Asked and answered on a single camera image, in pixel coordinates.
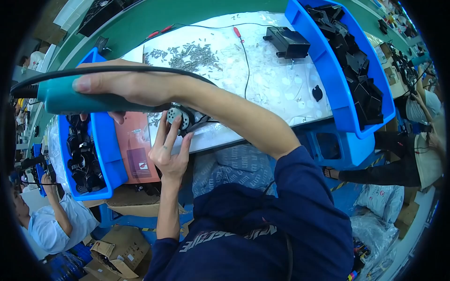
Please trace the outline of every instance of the blue tray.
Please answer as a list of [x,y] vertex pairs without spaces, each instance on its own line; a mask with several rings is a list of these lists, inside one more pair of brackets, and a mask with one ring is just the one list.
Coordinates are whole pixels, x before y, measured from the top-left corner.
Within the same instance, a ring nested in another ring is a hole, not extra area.
[[[300,2],[303,5],[309,4],[312,7],[326,4],[341,5],[330,0],[300,0]],[[367,58],[370,60],[367,76],[373,78],[373,83],[383,93],[381,108],[383,123],[366,125],[362,131],[360,130],[355,105],[344,73],[325,36],[297,0],[289,0],[284,15],[292,24],[294,30],[303,35],[311,44],[309,55],[324,84],[331,110],[333,111],[336,128],[339,131],[355,133],[357,138],[364,139],[395,117],[394,101],[375,50],[347,8],[342,6],[342,10],[345,12],[345,15],[342,17],[341,22],[348,26],[349,33],[355,37],[355,42],[360,50],[366,53]]]
[[[78,65],[85,62],[105,62],[106,59],[99,55],[98,49],[93,48]],[[61,144],[62,158],[66,168],[67,182],[69,183],[72,196],[75,200],[100,200],[113,196],[115,188],[128,181],[125,165],[120,154],[119,143],[116,136],[114,120],[105,112],[92,113],[88,124],[88,134],[94,137],[95,149],[99,158],[100,168],[106,187],[95,192],[80,194],[76,190],[77,184],[71,177],[67,168],[67,161],[71,159],[67,150],[67,137],[69,134],[69,123],[63,115],[58,116],[59,141]]]

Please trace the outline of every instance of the teal screwdriver handle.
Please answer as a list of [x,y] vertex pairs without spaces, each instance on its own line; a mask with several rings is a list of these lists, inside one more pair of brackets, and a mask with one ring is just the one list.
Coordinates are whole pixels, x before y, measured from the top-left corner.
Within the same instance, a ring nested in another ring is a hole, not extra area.
[[44,103],[48,113],[57,115],[107,111],[157,112],[170,107],[169,104],[163,107],[150,107],[131,103],[124,97],[115,94],[81,94],[72,89],[73,81],[79,77],[81,75],[41,82],[37,100]]

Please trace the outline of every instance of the person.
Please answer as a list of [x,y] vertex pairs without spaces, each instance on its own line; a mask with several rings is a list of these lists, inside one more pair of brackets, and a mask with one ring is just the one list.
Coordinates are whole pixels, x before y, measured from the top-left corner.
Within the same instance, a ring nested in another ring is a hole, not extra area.
[[432,123],[433,132],[405,136],[399,132],[375,132],[375,149],[389,150],[400,160],[361,170],[324,168],[326,177],[351,183],[427,188],[441,178],[446,164],[444,115]]
[[[418,72],[423,73],[420,66],[418,67]],[[441,102],[435,93],[423,88],[421,77],[417,80],[416,90],[417,95],[410,94],[414,99],[411,99],[409,96],[394,99],[395,106],[400,112],[400,117],[422,124],[426,121],[432,122],[433,118],[441,112]]]
[[[143,64],[118,59],[79,67],[111,65]],[[162,172],[162,187],[157,240],[144,280],[348,277],[354,259],[349,217],[334,207],[321,169],[283,119],[214,85],[172,73],[96,73],[78,78],[73,87],[79,93],[113,93],[147,106],[180,103],[220,121],[277,160],[278,198],[229,177],[228,183],[195,197],[194,221],[179,242],[178,192],[193,134],[183,138],[179,154],[171,155],[181,121],[176,119],[168,128],[164,112],[149,155]],[[123,114],[111,116],[119,124],[124,121]]]
[[50,206],[44,206],[31,214],[22,196],[13,191],[16,216],[21,226],[28,230],[38,246],[49,254],[57,254],[80,243],[99,222],[82,202],[77,202],[70,193],[58,199],[56,185],[44,174],[41,179]]
[[19,65],[28,69],[36,70],[37,66],[44,60],[45,54],[39,51],[31,53],[29,57],[22,56]]

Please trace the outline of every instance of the red probe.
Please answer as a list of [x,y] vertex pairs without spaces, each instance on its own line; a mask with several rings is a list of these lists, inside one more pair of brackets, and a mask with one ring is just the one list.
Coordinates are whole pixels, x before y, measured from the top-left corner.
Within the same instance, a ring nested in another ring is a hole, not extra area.
[[234,32],[236,33],[237,37],[241,40],[241,43],[244,43],[244,40],[241,38],[241,34],[239,33],[239,30],[237,27],[233,27]]
[[164,33],[164,32],[166,32],[166,31],[169,31],[169,30],[172,28],[172,26],[173,26],[173,25],[169,25],[168,27],[164,28],[164,29],[161,30],[161,31],[156,30],[155,32],[153,32],[152,34],[150,34],[150,35],[147,37],[147,39],[148,39],[148,38],[152,38],[153,36],[156,36],[156,35],[158,35],[159,33]]

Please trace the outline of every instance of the hand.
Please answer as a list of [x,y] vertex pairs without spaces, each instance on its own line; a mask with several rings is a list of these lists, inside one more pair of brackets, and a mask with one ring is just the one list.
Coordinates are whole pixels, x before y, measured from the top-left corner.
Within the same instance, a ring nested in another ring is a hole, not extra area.
[[[115,59],[106,62],[83,63],[78,67],[99,66],[145,66],[143,63]],[[82,94],[116,94],[132,103],[148,106],[161,106],[155,111],[169,109],[170,102],[176,94],[176,78],[178,74],[166,72],[100,72],[83,75],[73,82],[73,89]],[[124,112],[108,112],[119,124],[124,122]],[[80,115],[81,120],[87,114]]]
[[178,129],[181,124],[181,116],[176,117],[170,126],[169,133],[167,130],[170,123],[167,122],[167,111],[164,111],[159,121],[158,133],[156,134],[155,144],[150,150],[150,159],[160,169],[162,173],[161,181],[171,184],[166,186],[180,187],[181,179],[189,162],[189,147],[194,133],[185,135],[181,143],[180,153],[171,155],[173,145],[175,143]]
[[430,147],[441,147],[441,141],[436,133],[428,133],[427,134],[428,145]]
[[411,95],[413,95],[413,97],[416,99],[417,103],[423,103],[423,100],[422,100],[422,97],[420,96],[420,94],[411,93]]
[[42,178],[40,179],[40,182],[43,184],[43,188],[44,191],[47,193],[47,196],[50,198],[57,198],[58,196],[56,195],[56,184],[52,184],[52,185],[47,185],[47,184],[51,184],[52,182],[50,181],[50,176],[47,174],[44,174],[42,176]]

